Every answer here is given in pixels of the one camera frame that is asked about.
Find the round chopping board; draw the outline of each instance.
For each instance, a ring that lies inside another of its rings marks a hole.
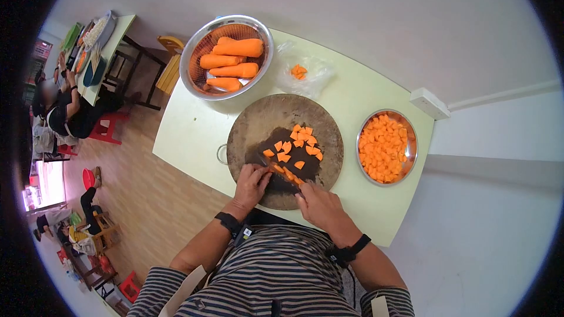
[[[286,166],[301,180],[312,180],[330,190],[343,165],[343,139],[327,110],[300,95],[269,95],[248,106],[237,117],[227,139],[227,162],[233,180],[237,182],[244,164],[262,165],[259,154],[264,150],[276,153],[276,142],[294,141],[290,134],[295,124],[313,129],[313,136],[318,140],[315,147],[321,149],[323,161],[308,155],[305,146],[294,147],[293,144],[287,163],[278,162],[276,157],[272,160]],[[299,160],[306,162],[302,169],[294,166]],[[272,209],[297,209],[296,192],[294,186],[273,174],[260,204]]]

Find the light green table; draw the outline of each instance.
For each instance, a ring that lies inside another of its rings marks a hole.
[[[347,213],[373,243],[389,246],[419,183],[434,120],[409,102],[408,91],[376,71],[318,44],[284,32],[271,32],[275,45],[292,40],[296,48],[332,62],[336,77],[316,100],[335,119],[343,138],[343,166],[331,191],[339,195]],[[226,101],[200,100],[179,80],[166,106],[153,153],[196,180],[233,196],[236,184],[228,167],[216,160],[215,153],[218,146],[227,142],[231,126],[244,108],[266,95],[282,93],[274,87],[275,67],[273,60],[257,85]],[[356,135],[361,123],[371,113],[384,108],[404,114],[413,124],[419,142],[412,172],[399,184],[386,188],[370,183],[356,161]],[[257,207],[311,226],[299,210]]]
[[[106,61],[106,67],[104,70],[104,74],[102,76],[105,76],[105,74],[108,72],[109,63],[112,60],[114,53],[116,52],[117,46],[120,44],[121,40],[123,39],[123,36],[125,36],[125,32],[127,32],[129,26],[131,26],[131,23],[135,18],[136,18],[135,15],[116,17],[116,27],[114,28],[114,31],[112,32],[112,35],[110,36],[108,42],[102,47],[102,53],[100,54],[102,58]],[[76,60],[74,61],[72,67],[73,71],[75,65],[78,62],[78,58],[79,57],[77,57]],[[90,104],[94,105],[94,103],[96,103],[96,101],[98,100],[98,92],[100,92],[100,87],[102,87],[102,83],[100,82],[99,84],[90,87],[84,86],[82,81],[84,80],[85,72],[86,69],[84,68],[82,72],[76,76],[76,85],[78,87],[78,92],[81,94],[81,96],[83,96],[84,99],[86,99]]]

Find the electrical outlet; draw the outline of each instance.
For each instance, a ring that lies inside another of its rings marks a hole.
[[[448,119],[451,117],[451,112],[448,110],[446,104],[441,102],[436,95],[429,92],[426,88],[418,88],[411,92],[409,101],[435,120]]]

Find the wooden floor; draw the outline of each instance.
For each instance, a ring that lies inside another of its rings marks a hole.
[[[141,60],[128,89],[144,95],[158,65]],[[165,106],[167,96],[156,93],[153,104]],[[229,201],[229,197],[192,179],[152,154],[164,109],[135,106],[116,139],[122,145],[81,140],[78,156],[64,163],[67,202],[83,215],[85,192],[82,169],[102,168],[103,185],[94,203],[121,226],[122,242],[107,251],[121,282],[134,270],[143,283],[149,268],[168,266],[174,255]]]

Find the left hand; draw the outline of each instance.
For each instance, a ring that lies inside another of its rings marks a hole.
[[[233,215],[238,221],[243,221],[264,195],[264,189],[270,181],[272,173],[268,168],[258,164],[245,164],[237,181],[235,196],[222,212]]]

